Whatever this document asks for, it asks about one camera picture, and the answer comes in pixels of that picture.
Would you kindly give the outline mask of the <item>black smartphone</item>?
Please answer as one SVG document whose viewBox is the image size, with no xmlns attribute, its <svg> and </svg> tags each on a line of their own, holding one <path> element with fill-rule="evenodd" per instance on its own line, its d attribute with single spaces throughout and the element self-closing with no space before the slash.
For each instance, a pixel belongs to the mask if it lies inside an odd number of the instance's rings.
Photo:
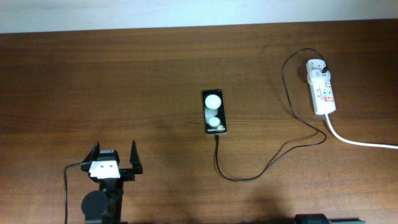
<svg viewBox="0 0 398 224">
<path fill-rule="evenodd" d="M 201 93 L 205 133 L 217 135 L 227 133 L 223 92 L 220 89 L 204 90 Z"/>
</svg>

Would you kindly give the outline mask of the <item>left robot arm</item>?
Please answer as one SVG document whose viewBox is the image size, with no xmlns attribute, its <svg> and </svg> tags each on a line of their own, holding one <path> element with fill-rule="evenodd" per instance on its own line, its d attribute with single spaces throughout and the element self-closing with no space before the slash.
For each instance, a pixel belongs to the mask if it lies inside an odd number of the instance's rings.
<svg viewBox="0 0 398 224">
<path fill-rule="evenodd" d="M 102 151 L 98 142 L 84 158 L 81 170 L 99 185 L 98 190 L 88 193 L 82 200 L 81 210 L 85 223 L 121 223 L 124 183 L 134 181 L 136 175 L 143 173 L 135 141 L 132 142 L 129 156 L 131 167 L 122 169 L 119 163 L 118 152 Z"/>
</svg>

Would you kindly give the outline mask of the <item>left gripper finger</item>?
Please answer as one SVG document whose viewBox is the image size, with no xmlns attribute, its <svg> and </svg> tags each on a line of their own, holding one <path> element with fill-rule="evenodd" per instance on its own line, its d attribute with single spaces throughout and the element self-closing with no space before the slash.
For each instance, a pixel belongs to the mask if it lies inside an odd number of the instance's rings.
<svg viewBox="0 0 398 224">
<path fill-rule="evenodd" d="M 93 161 L 97 160 L 99 153 L 100 153 L 100 143 L 96 142 L 95 145 L 93 146 L 92 150 L 84 158 L 82 163 L 93 162 Z"/>
<path fill-rule="evenodd" d="M 132 142 L 129 162 L 134 170 L 142 170 L 142 164 L 137 153 L 137 146 L 135 141 Z"/>
</svg>

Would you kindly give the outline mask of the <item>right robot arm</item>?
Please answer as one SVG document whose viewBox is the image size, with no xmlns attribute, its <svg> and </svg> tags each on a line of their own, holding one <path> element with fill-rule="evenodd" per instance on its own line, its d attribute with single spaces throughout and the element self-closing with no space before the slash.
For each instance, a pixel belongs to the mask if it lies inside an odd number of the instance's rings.
<svg viewBox="0 0 398 224">
<path fill-rule="evenodd" d="M 298 214 L 294 218 L 295 224 L 330 224 L 329 219 L 322 214 Z"/>
</svg>

